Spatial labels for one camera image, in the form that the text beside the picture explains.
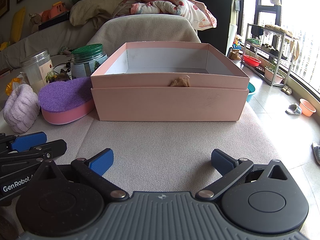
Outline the teal plastic basin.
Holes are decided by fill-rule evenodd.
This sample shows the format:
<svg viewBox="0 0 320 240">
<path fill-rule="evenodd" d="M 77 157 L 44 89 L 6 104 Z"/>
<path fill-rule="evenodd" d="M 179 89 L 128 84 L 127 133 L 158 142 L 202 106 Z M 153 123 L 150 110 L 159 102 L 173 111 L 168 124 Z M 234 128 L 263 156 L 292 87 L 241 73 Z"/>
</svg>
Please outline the teal plastic basin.
<svg viewBox="0 0 320 240">
<path fill-rule="evenodd" d="M 255 92 L 256 92 L 256 89 L 255 89 L 255 86 L 252 84 L 252 83 L 248 83 L 248 96 L 247 96 L 247 99 L 246 99 L 246 101 L 247 102 L 250 102 L 250 100 L 251 100 L 251 98 L 252 98 L 252 96 L 255 94 Z"/>
</svg>

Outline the pink cardboard box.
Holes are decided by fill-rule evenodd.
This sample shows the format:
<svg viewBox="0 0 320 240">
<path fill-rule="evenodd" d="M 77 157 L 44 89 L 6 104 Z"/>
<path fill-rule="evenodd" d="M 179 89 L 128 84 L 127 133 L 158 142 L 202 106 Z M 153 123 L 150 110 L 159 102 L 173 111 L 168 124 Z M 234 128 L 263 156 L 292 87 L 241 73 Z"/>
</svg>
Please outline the pink cardboard box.
<svg viewBox="0 0 320 240">
<path fill-rule="evenodd" d="M 92 75 L 101 121 L 237 121 L 248 76 L 210 44 L 127 42 Z"/>
</svg>

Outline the lavender fluffy scrunchie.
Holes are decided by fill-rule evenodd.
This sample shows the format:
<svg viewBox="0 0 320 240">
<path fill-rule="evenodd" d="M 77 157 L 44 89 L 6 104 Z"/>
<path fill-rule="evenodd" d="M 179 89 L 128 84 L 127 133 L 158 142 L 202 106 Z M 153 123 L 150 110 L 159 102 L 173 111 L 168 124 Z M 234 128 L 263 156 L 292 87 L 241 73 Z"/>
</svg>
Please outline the lavender fluffy scrunchie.
<svg viewBox="0 0 320 240">
<path fill-rule="evenodd" d="M 7 99 L 3 118 L 15 133 L 24 133 L 33 126 L 39 112 L 37 94 L 31 86 L 22 84 Z"/>
</svg>

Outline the white table cloth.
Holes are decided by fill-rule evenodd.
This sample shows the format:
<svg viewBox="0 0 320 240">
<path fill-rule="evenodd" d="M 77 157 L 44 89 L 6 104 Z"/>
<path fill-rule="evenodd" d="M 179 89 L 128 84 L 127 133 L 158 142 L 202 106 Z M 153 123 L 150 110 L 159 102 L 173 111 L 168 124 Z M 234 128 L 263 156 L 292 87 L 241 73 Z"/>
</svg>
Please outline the white table cloth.
<svg viewBox="0 0 320 240">
<path fill-rule="evenodd" d="M 43 162 L 1 211 L 2 239 L 302 237 L 308 202 L 245 114 L 234 122 L 117 122 L 92 112 L 62 126 L 38 117 L 27 134 L 37 132 L 64 140 L 67 150 Z M 129 194 L 125 201 L 104 201 L 73 178 L 72 161 L 106 148 L 114 161 L 103 177 Z M 214 149 L 251 160 L 253 170 L 218 201 L 198 200 L 222 177 Z"/>
</svg>

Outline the floral pink blanket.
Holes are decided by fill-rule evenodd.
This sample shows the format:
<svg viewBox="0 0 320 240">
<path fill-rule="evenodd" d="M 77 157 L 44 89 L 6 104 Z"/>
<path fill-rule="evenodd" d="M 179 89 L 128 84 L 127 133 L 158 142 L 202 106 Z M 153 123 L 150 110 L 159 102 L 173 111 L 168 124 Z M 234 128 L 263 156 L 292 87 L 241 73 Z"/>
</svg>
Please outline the floral pink blanket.
<svg viewBox="0 0 320 240">
<path fill-rule="evenodd" d="M 202 2 L 195 0 L 122 0 L 112 17 L 140 14 L 168 14 L 188 20 L 193 29 L 217 27 L 217 19 Z"/>
</svg>

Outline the metal shelf rack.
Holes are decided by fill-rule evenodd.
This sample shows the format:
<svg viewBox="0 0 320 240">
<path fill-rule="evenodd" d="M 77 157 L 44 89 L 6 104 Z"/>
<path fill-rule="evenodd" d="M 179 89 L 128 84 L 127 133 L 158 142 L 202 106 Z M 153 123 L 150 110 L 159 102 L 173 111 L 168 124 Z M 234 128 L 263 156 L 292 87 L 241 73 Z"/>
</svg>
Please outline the metal shelf rack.
<svg viewBox="0 0 320 240">
<path fill-rule="evenodd" d="M 247 25 L 241 62 L 270 86 L 287 84 L 297 53 L 298 40 L 290 31 L 277 25 Z M 245 64 L 245 54 L 259 59 L 261 64 L 257 67 Z"/>
</svg>

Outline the glass jar green lid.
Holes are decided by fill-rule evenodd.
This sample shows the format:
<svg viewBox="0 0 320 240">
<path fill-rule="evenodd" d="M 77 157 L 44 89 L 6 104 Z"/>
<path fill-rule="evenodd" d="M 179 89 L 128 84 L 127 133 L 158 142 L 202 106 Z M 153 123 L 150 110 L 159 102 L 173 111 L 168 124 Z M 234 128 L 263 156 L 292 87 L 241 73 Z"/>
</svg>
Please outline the glass jar green lid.
<svg viewBox="0 0 320 240">
<path fill-rule="evenodd" d="M 72 79 L 90 77 L 107 60 L 103 45 L 90 44 L 71 52 Z"/>
</svg>

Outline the yellow pillow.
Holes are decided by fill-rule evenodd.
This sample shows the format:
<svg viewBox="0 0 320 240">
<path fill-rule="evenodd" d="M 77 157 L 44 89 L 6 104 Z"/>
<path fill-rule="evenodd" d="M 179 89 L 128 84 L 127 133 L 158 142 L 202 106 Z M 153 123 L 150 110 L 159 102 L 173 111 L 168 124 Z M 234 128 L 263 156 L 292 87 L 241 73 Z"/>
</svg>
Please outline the yellow pillow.
<svg viewBox="0 0 320 240">
<path fill-rule="evenodd" d="M 11 31 L 10 31 L 10 43 L 17 43 L 22 36 L 22 30 L 25 19 L 25 7 L 22 7 L 19 11 L 17 11 L 12 19 Z"/>
</svg>

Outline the orange plastic basin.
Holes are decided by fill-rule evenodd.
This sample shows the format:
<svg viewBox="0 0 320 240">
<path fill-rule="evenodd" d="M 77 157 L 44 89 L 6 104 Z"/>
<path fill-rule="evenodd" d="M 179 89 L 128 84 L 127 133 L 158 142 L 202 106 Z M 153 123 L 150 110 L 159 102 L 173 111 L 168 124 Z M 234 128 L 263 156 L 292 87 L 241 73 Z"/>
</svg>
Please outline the orange plastic basin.
<svg viewBox="0 0 320 240">
<path fill-rule="evenodd" d="M 302 109 L 302 114 L 304 114 L 307 117 L 310 117 L 313 115 L 313 113 L 316 113 L 315 107 L 308 102 L 308 100 L 300 99 L 300 108 Z"/>
</svg>

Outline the cream crumpled blanket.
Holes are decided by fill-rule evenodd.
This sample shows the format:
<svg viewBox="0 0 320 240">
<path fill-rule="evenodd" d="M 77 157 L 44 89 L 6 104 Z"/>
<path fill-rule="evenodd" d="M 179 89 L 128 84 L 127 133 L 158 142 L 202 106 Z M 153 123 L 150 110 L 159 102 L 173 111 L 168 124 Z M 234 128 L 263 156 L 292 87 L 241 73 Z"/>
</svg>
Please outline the cream crumpled blanket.
<svg viewBox="0 0 320 240">
<path fill-rule="evenodd" d="M 74 27 L 93 21 L 98 30 L 106 21 L 112 18 L 114 10 L 123 0 L 81 0 L 72 6 L 69 21 Z"/>
</svg>

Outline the orange toy on sofa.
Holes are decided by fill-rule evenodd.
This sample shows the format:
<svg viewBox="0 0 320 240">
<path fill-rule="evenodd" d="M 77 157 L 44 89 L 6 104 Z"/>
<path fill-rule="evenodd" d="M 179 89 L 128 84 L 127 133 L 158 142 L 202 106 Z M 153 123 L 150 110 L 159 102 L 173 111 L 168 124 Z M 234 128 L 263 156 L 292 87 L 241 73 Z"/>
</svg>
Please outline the orange toy on sofa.
<svg viewBox="0 0 320 240">
<path fill-rule="evenodd" d="M 61 2 L 61 1 L 56 2 L 52 5 L 52 7 L 49 10 L 45 10 L 40 13 L 41 22 L 44 23 L 44 22 L 51 20 L 52 18 L 59 16 L 67 11 L 68 11 L 68 9 L 66 8 L 64 2 Z"/>
</svg>

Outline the red plastic basin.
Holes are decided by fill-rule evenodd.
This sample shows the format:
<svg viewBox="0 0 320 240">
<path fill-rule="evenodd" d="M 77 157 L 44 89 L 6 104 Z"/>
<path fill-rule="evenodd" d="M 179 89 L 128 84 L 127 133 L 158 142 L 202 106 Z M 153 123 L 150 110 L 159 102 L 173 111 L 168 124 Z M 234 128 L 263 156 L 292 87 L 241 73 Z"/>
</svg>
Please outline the red plastic basin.
<svg viewBox="0 0 320 240">
<path fill-rule="evenodd" d="M 259 64 L 261 64 L 261 61 L 259 59 L 256 59 L 255 57 L 249 56 L 247 54 L 244 55 L 244 62 L 251 67 L 257 67 L 259 66 Z"/>
</svg>

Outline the clear jar silver lid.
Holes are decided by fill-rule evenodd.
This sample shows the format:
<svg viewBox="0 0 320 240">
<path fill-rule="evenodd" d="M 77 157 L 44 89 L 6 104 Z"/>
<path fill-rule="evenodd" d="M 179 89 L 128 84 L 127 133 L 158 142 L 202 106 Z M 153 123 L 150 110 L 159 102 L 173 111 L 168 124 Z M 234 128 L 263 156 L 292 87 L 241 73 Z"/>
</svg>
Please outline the clear jar silver lid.
<svg viewBox="0 0 320 240">
<path fill-rule="evenodd" d="M 42 87 L 49 83 L 53 63 L 47 48 L 27 56 L 20 62 L 22 72 L 33 91 L 37 94 Z"/>
</svg>

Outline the beige covered sofa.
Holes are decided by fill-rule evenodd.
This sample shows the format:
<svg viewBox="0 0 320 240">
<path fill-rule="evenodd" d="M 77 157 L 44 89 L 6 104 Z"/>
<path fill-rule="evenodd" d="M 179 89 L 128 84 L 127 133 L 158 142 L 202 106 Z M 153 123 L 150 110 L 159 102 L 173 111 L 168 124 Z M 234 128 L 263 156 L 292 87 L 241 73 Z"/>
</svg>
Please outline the beige covered sofa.
<svg viewBox="0 0 320 240">
<path fill-rule="evenodd" d="M 1 69 L 17 69 L 27 56 L 48 49 L 51 56 L 66 46 L 75 49 L 88 44 L 100 43 L 107 55 L 113 54 L 126 42 L 182 41 L 200 42 L 188 20 L 166 14 L 130 15 L 114 18 L 95 29 L 88 21 L 74 27 L 65 21 L 38 31 L 1 51 Z"/>
</svg>

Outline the orange fabric scrunchie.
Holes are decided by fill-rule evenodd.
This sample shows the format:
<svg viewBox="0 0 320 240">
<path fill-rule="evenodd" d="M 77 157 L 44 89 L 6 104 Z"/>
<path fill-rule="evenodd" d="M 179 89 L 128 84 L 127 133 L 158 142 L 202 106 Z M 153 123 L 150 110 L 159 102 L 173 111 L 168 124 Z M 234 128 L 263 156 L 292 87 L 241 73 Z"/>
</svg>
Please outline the orange fabric scrunchie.
<svg viewBox="0 0 320 240">
<path fill-rule="evenodd" d="M 7 96 L 10 96 L 10 94 L 21 84 L 23 83 L 22 77 L 15 77 L 13 78 L 6 86 L 5 93 Z"/>
</svg>

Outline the purple pink sponge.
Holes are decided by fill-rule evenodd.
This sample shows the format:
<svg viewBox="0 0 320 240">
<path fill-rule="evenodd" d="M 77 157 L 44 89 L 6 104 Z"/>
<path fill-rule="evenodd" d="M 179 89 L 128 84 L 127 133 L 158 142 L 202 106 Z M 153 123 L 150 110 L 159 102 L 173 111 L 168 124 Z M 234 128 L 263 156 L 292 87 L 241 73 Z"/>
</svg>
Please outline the purple pink sponge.
<svg viewBox="0 0 320 240">
<path fill-rule="evenodd" d="M 94 108 L 90 77 L 50 83 L 38 93 L 44 119 L 54 125 L 74 122 Z"/>
</svg>

